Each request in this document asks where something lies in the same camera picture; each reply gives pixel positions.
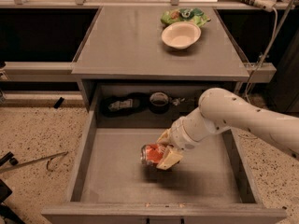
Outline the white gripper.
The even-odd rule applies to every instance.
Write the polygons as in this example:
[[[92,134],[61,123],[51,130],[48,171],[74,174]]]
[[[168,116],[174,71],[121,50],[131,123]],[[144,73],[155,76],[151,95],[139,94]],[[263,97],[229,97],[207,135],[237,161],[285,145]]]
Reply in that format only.
[[[157,164],[157,168],[161,170],[168,170],[175,164],[181,161],[183,153],[181,150],[191,150],[198,145],[195,140],[198,127],[195,119],[177,119],[171,126],[170,130],[166,129],[156,143],[168,146],[165,149],[163,157]]]

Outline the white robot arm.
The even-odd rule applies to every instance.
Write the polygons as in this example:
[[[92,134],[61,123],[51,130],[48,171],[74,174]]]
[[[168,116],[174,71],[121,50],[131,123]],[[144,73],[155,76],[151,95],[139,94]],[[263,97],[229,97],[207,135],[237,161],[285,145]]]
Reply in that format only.
[[[171,168],[185,151],[231,128],[252,133],[274,147],[299,151],[299,118],[256,107],[225,89],[213,88],[202,93],[190,114],[162,134],[160,141],[168,147],[157,167]]]

